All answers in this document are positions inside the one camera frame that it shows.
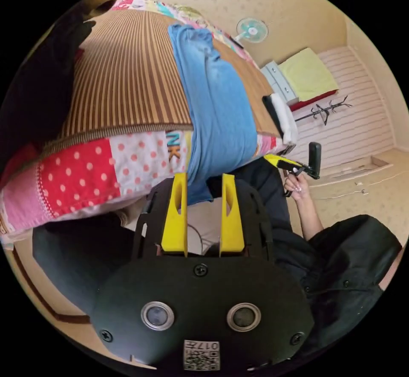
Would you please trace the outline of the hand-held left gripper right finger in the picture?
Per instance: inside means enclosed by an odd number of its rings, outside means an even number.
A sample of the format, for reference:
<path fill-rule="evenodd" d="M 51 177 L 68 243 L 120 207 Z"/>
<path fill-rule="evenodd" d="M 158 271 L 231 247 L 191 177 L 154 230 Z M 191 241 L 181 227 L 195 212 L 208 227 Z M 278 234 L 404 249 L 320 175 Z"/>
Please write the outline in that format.
<path fill-rule="evenodd" d="M 235 178 L 222 175 L 222 217 L 219 242 L 220 254 L 239 254 L 245 248 Z"/>

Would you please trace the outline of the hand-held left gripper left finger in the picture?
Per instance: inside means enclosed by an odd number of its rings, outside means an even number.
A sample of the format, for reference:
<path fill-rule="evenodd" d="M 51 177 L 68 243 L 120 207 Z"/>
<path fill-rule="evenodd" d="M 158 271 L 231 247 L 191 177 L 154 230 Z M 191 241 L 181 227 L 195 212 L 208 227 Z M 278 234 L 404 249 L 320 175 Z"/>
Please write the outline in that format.
<path fill-rule="evenodd" d="M 188 254 L 186 173 L 177 173 L 173 177 L 161 247 L 165 253 Z"/>

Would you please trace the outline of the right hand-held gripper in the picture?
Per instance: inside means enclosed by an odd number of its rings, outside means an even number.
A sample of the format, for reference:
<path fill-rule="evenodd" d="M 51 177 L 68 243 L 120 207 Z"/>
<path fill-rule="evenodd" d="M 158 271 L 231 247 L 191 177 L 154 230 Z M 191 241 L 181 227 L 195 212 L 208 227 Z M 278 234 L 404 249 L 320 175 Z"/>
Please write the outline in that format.
<path fill-rule="evenodd" d="M 300 173 L 304 173 L 313 179 L 318 179 L 320 177 L 319 173 L 315 171 L 311 166 L 300 164 L 296 161 L 289 160 L 279 155 L 266 154 L 264 156 L 264 159 L 268 161 L 274 167 L 282 170 L 285 173 L 285 178 L 287 177 L 289 173 L 295 173 L 296 175 L 299 175 Z M 290 197 L 290 193 L 284 190 L 284 196 Z"/>

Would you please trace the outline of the person's right hand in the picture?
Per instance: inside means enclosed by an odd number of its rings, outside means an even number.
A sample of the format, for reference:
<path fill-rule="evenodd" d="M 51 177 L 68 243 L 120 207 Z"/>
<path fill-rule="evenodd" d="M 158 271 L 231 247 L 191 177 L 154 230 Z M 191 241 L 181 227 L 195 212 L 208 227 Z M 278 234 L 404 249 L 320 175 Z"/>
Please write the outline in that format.
<path fill-rule="evenodd" d="M 289 173 L 284 181 L 284 189 L 296 201 L 306 201 L 311 199 L 310 190 L 306 174 Z"/>

